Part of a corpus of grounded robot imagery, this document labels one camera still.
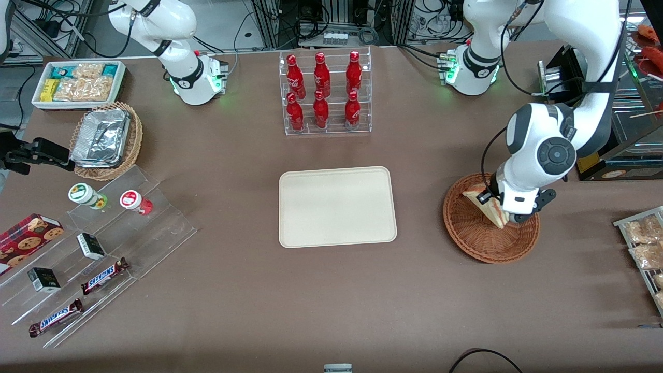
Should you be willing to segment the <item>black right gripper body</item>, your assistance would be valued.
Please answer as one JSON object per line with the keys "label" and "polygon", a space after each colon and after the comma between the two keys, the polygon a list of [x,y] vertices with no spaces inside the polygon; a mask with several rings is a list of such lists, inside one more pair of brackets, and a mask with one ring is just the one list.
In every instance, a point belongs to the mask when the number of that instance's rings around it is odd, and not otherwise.
{"label": "black right gripper body", "polygon": [[17,139],[14,132],[1,132],[1,170],[28,175],[31,166],[26,160],[31,158],[31,142]]}

